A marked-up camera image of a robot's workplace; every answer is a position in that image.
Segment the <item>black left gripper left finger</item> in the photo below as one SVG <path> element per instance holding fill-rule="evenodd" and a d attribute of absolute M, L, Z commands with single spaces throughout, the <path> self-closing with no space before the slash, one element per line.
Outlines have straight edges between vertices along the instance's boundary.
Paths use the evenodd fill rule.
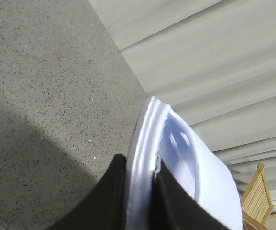
<path fill-rule="evenodd" d="M 49 230 L 122 230 L 126 158 L 112 161 L 89 194 Z"/>

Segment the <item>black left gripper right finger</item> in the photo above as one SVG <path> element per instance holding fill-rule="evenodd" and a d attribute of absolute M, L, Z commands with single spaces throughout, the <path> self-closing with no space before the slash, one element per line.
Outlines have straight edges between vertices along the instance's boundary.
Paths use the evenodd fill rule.
<path fill-rule="evenodd" d="M 227 167 L 215 160 L 193 169 L 195 193 L 185 190 L 163 160 L 152 193 L 153 230 L 232 230 L 233 179 Z"/>

